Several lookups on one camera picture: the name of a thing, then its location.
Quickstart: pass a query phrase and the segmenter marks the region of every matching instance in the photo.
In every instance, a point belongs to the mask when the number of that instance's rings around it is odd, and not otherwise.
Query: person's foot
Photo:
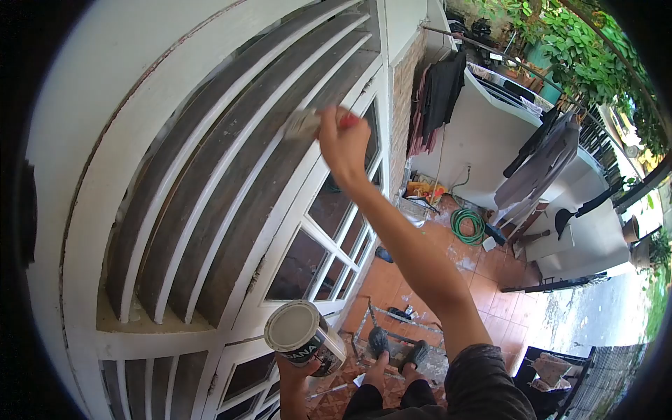
[[[420,340],[418,343],[409,351],[409,353],[404,358],[401,365],[399,365],[399,373],[402,374],[404,371],[404,366],[409,363],[415,364],[417,369],[420,366],[420,363],[424,362],[429,354],[430,346],[425,340]]]
[[[387,351],[389,356],[390,343],[387,341],[387,331],[382,327],[374,327],[369,332],[369,347],[376,359],[380,359],[384,351]]]

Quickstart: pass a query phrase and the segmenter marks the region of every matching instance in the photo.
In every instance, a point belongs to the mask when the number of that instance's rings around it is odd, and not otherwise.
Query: shoe
[[[393,307],[393,306],[390,306],[389,308],[387,308],[387,311],[388,311],[389,313],[391,313],[391,314],[395,314],[395,315],[398,316],[398,317],[406,318],[406,319],[408,319],[409,321],[412,321],[412,320],[413,320],[413,318],[411,318],[411,314],[407,314],[407,313],[404,312],[403,310],[401,310],[401,309],[397,309],[397,308],[395,308],[395,307]]]
[[[399,373],[404,370],[404,366],[406,366],[407,363],[414,363],[417,369],[417,367],[420,366],[420,363],[424,362],[427,358],[430,349],[429,344],[425,340],[418,341],[418,344],[409,351],[403,362],[401,362],[401,365],[399,365]]]
[[[376,356],[376,359],[380,357],[383,351],[390,352],[390,343],[387,341],[387,331],[382,327],[374,327],[369,333],[369,347],[371,347],[371,352]]]
[[[392,256],[387,252],[387,249],[385,249],[383,247],[376,248],[376,256],[378,258],[383,259],[384,261],[389,262],[389,263],[394,262],[394,260],[392,260]]]

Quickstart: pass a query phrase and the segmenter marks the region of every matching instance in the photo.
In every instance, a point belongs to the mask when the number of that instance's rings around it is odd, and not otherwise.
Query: paint can lid
[[[293,300],[276,309],[263,329],[268,347],[281,353],[300,348],[315,334],[320,312],[307,300]]]

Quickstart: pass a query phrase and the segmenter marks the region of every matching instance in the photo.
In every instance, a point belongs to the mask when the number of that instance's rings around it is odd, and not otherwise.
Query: concrete pavement
[[[542,294],[538,328],[528,345],[588,356],[591,346],[630,345],[640,342],[646,326],[646,276],[635,273],[613,277],[588,288]]]

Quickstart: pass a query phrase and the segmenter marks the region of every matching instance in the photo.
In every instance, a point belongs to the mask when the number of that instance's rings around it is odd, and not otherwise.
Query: black shirt
[[[506,373],[499,347],[476,344],[462,350],[446,374],[448,408],[437,405],[368,413],[386,420],[535,420],[532,406]]]

